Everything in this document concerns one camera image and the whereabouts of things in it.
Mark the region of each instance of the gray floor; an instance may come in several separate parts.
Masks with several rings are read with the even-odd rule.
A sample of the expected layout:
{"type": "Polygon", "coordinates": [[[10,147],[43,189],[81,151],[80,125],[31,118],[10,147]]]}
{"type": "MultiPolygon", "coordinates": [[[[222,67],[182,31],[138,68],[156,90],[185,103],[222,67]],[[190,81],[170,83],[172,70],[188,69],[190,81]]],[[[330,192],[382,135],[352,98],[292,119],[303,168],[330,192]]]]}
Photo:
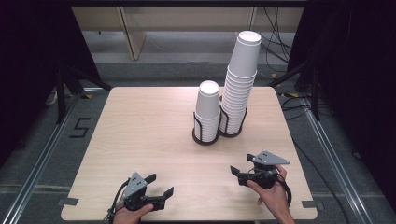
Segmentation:
{"type": "MultiPolygon", "coordinates": [[[[97,32],[87,32],[84,35],[102,80],[113,86],[197,86],[206,79],[214,79],[222,85],[235,41],[235,33],[148,33],[139,60],[133,62],[129,58],[123,34],[103,32],[99,35],[97,32]]],[[[285,43],[292,44],[293,34],[281,34],[281,36],[285,43]]],[[[272,44],[271,49],[284,56],[276,45],[272,44]]],[[[263,49],[255,85],[267,85],[272,81],[273,74],[282,76],[286,65],[263,49]]],[[[354,211],[354,206],[348,200],[347,192],[343,191],[339,178],[317,137],[314,124],[309,118],[309,106],[300,106],[305,104],[304,100],[300,98],[290,100],[287,94],[282,94],[295,92],[293,84],[296,78],[291,78],[276,87],[276,92],[279,94],[280,104],[287,101],[284,105],[284,116],[291,137],[298,144],[296,150],[318,206],[316,219],[298,220],[297,223],[347,223],[346,217],[349,223],[362,223],[357,217],[359,212],[354,211]]],[[[82,84],[87,88],[95,87],[89,82],[82,84]]],[[[73,184],[107,98],[107,93],[102,91],[94,91],[88,95],[89,97],[73,96],[68,99],[69,105],[74,102],[76,104],[62,129],[59,140],[54,144],[50,157],[42,164],[43,170],[34,185],[34,191],[28,195],[27,203],[22,205],[21,215],[16,217],[18,223],[66,223],[60,216],[63,208],[62,200],[67,197],[73,184]],[[85,137],[73,138],[71,136],[83,134],[82,130],[75,130],[79,119],[80,126],[88,127],[88,131],[85,137]]],[[[363,201],[372,220],[371,223],[396,223],[393,210],[369,171],[352,155],[354,148],[337,122],[337,117],[332,114],[332,109],[328,107],[325,95],[320,97],[319,115],[319,124],[323,127],[340,162],[346,168],[347,177],[363,201]]],[[[35,168],[43,148],[46,148],[53,130],[57,128],[56,119],[56,104],[49,105],[25,137],[26,147],[15,150],[1,168],[0,218],[6,216],[25,180],[35,168]]]]}

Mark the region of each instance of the wooden table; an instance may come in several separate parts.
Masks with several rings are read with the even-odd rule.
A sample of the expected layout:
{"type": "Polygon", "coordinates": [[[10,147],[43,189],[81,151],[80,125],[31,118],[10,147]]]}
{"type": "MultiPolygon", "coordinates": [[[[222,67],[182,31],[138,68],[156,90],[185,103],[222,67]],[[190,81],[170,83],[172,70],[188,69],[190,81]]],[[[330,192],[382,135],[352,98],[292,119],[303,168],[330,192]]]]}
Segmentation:
{"type": "Polygon", "coordinates": [[[198,87],[114,88],[68,196],[78,203],[65,205],[62,218],[103,219],[121,183],[138,172],[143,177],[157,174],[148,196],[175,187],[165,209],[143,221],[274,219],[230,171],[232,165],[247,172],[253,163],[246,154],[263,150],[290,161],[284,167],[294,218],[315,218],[317,209],[302,205],[313,199],[274,89],[253,88],[243,131],[235,138],[221,136],[211,146],[192,139],[197,93],[198,87]]]}

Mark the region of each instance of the black wire cup holder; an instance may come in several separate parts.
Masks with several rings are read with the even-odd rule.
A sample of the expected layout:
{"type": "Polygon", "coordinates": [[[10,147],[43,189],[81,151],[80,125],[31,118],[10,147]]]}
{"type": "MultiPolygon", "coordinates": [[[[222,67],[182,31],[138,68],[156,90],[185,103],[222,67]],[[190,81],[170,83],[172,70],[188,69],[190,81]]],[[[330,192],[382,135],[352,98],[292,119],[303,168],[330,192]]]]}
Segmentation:
{"type": "Polygon", "coordinates": [[[220,118],[219,118],[219,124],[218,124],[218,130],[217,130],[217,132],[216,132],[216,137],[215,137],[215,139],[213,139],[213,140],[210,141],[210,142],[205,142],[205,141],[202,140],[202,123],[201,123],[201,121],[198,120],[198,118],[196,117],[195,112],[193,112],[193,115],[194,115],[194,128],[192,129],[192,139],[194,139],[194,141],[195,141],[197,144],[202,145],[202,146],[210,146],[210,145],[213,145],[214,143],[216,143],[216,142],[219,140],[219,126],[220,126],[220,124],[221,124],[221,114],[220,114],[220,118]],[[199,125],[199,129],[200,129],[200,132],[199,132],[200,136],[199,136],[199,138],[198,138],[197,136],[195,136],[195,128],[196,128],[196,127],[195,127],[195,121],[197,121],[197,123],[198,123],[198,125],[199,125]]]}
{"type": "Polygon", "coordinates": [[[226,121],[225,121],[225,129],[224,129],[224,132],[222,132],[221,131],[221,129],[220,129],[220,127],[219,127],[219,135],[221,135],[221,136],[223,136],[223,137],[227,137],[227,138],[234,138],[234,137],[236,137],[236,136],[238,136],[241,132],[242,132],[242,126],[244,125],[244,121],[245,121],[245,117],[247,116],[247,113],[248,113],[248,108],[246,107],[246,109],[245,109],[245,115],[244,115],[244,117],[242,118],[242,122],[241,122],[241,126],[239,127],[239,130],[238,130],[238,132],[237,133],[232,133],[232,134],[229,134],[229,133],[227,133],[227,129],[228,129],[228,121],[229,121],[229,116],[228,116],[228,114],[222,109],[222,107],[220,106],[220,124],[221,124],[221,120],[222,120],[222,115],[224,114],[225,115],[225,118],[226,118],[226,121]]]}

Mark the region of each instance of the stack of paper cups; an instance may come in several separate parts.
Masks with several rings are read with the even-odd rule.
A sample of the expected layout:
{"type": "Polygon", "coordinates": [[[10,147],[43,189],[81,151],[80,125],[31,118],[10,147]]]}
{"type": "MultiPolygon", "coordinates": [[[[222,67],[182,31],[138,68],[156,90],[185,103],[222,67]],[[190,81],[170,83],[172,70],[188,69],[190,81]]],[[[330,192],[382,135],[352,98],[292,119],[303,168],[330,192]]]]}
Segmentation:
{"type": "Polygon", "coordinates": [[[219,129],[219,85],[207,80],[201,83],[195,107],[194,134],[202,142],[216,139],[219,129]]]}
{"type": "Polygon", "coordinates": [[[240,131],[248,98],[257,74],[261,36],[251,31],[239,33],[224,84],[220,130],[226,134],[240,131]]]}

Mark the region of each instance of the hand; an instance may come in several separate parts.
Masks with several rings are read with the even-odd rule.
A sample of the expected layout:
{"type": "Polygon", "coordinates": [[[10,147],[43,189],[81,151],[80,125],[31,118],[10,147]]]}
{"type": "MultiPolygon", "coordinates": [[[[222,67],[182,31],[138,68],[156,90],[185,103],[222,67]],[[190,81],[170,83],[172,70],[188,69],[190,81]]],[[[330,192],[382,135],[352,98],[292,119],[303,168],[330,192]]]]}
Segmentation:
{"type": "MultiPolygon", "coordinates": [[[[280,165],[276,165],[276,169],[286,179],[286,170],[280,165]]],[[[275,182],[274,186],[270,189],[263,189],[251,180],[247,181],[247,185],[259,194],[260,197],[257,200],[257,205],[264,203],[280,224],[295,223],[289,210],[286,191],[280,183],[275,182]]]]}
{"type": "Polygon", "coordinates": [[[114,216],[114,224],[138,224],[142,216],[149,213],[154,206],[152,204],[146,204],[137,211],[129,211],[125,207],[117,211],[114,216]]]}

